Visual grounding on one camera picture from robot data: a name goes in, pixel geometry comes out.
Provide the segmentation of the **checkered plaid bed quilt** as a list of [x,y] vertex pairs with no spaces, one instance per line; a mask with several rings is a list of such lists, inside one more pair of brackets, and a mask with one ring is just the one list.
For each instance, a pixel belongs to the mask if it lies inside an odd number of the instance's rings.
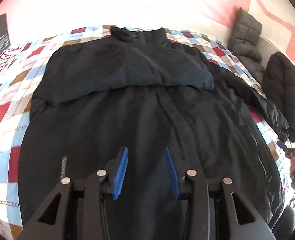
[[[18,198],[18,158],[20,146],[29,125],[31,96],[41,82],[51,55],[61,46],[97,40],[110,35],[110,25],[83,27],[54,37],[29,41],[18,46],[23,49],[1,76],[0,87],[0,234],[5,239],[17,239],[22,231]],[[231,54],[226,44],[206,35],[190,31],[167,30],[171,42],[180,42],[198,48],[205,57],[255,88],[264,97],[259,83],[241,62]],[[283,192],[289,189],[288,171],[281,160],[283,151],[276,149],[278,137],[267,122],[251,109],[251,115],[276,160]]]

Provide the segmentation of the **black puffer jacket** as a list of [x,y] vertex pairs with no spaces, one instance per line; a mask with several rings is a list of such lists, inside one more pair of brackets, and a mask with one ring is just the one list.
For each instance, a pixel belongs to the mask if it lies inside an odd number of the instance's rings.
[[271,55],[262,89],[272,103],[272,127],[281,141],[295,141],[295,66],[281,52]]

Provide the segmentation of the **grey quilted down jacket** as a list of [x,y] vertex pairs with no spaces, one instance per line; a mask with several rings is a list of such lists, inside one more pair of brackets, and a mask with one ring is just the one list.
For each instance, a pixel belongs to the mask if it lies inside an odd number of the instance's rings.
[[257,44],[262,24],[243,8],[239,8],[237,21],[232,29],[228,49],[235,55],[253,78],[262,85],[265,68]]

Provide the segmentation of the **large black coat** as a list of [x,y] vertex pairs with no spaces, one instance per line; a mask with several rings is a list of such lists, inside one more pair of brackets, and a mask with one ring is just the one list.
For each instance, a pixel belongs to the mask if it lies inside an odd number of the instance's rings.
[[86,178],[126,147],[124,185],[107,204],[112,239],[182,237],[186,204],[171,192],[165,148],[208,179],[231,178],[273,226],[282,185],[252,108],[287,138],[274,103],[197,48],[171,42],[163,29],[114,27],[107,38],[61,47],[32,95],[18,167],[22,221],[62,171]]

